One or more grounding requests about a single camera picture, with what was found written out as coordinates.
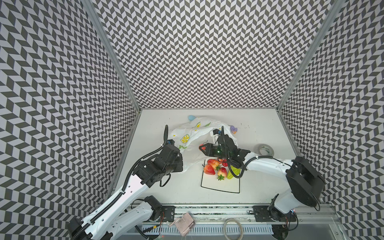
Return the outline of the green fake pepper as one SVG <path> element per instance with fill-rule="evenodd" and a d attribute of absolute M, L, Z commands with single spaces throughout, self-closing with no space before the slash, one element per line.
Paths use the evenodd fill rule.
<path fill-rule="evenodd" d="M 228 171 L 227 179 L 231 180 L 233 178 L 240 177 L 241 171 L 241 169 L 231 166 Z"/>

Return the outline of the red fake apple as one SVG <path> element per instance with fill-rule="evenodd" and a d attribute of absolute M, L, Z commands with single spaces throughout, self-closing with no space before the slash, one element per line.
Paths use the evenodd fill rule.
<path fill-rule="evenodd" d="M 215 169 L 211 165 L 205 165 L 204 166 L 204 173 L 207 175 L 215 175 Z"/>

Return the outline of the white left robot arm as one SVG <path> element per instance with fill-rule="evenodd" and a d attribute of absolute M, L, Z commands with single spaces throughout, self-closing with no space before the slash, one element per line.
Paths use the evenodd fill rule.
<path fill-rule="evenodd" d="M 183 171 L 182 154 L 164 130 L 162 146 L 137 160 L 128 172 L 123 185 L 101 206 L 83 219 L 73 218 L 67 223 L 72 240 L 117 240 L 145 221 L 162 218 L 162 204 L 148 196 L 135 208 L 129 206 L 163 177 Z"/>

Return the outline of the red fake strawberry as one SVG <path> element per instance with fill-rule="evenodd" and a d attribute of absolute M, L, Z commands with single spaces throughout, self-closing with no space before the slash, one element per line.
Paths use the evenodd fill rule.
<path fill-rule="evenodd" d="M 218 180 L 219 180 L 219 181 L 224 180 L 224 179 L 227 177 L 227 175 L 228 175 L 228 173 L 227 173 L 227 169 L 226 169 L 226 168 L 221 167 L 221 168 L 218 170 L 217 176 L 218 176 Z"/>

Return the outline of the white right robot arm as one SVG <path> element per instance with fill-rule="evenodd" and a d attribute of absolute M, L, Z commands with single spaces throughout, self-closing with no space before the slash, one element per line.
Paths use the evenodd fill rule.
<path fill-rule="evenodd" d="M 261 156 L 249 150 L 239 149 L 232 138 L 224 130 L 214 130 L 215 143 L 205 143 L 199 146 L 200 151 L 207 157 L 218 161 L 214 170 L 226 169 L 226 174 L 220 174 L 219 180 L 243 177 L 246 171 L 257 171 L 285 180 L 289 188 L 276 194 L 268 206 L 256 207 L 251 213 L 256 221 L 280 222 L 297 219 L 294 209 L 299 205 L 320 207 L 320 195 L 325 186 L 323 176 L 311 163 L 297 156 L 293 160 L 278 160 L 272 156 Z"/>

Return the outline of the white plastic bag lemon print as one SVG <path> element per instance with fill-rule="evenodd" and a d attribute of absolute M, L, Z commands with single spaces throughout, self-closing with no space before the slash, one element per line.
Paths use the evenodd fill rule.
<path fill-rule="evenodd" d="M 168 134 L 168 139 L 175 142 L 183 158 L 183 170 L 185 173 L 188 168 L 207 158 L 200 150 L 199 146 L 204 143 L 217 144 L 217 137 L 214 130 L 224 128 L 224 133 L 228 135 L 237 146 L 238 142 L 230 131 L 230 126 L 214 119 L 206 117 L 196 117 L 193 121 L 180 125 Z"/>

